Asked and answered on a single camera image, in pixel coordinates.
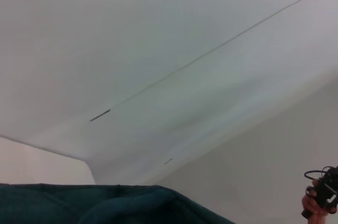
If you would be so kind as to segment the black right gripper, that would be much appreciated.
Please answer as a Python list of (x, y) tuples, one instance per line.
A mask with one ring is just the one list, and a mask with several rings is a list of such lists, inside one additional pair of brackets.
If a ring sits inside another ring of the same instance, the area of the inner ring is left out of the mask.
[[(315, 170), (315, 173), (320, 173), (322, 176), (318, 178), (315, 187), (306, 188), (306, 195), (315, 198), (317, 204), (327, 212), (336, 212), (333, 209), (337, 209), (337, 167), (327, 166), (322, 170)], [(304, 209), (301, 215), (309, 219), (313, 213)]]

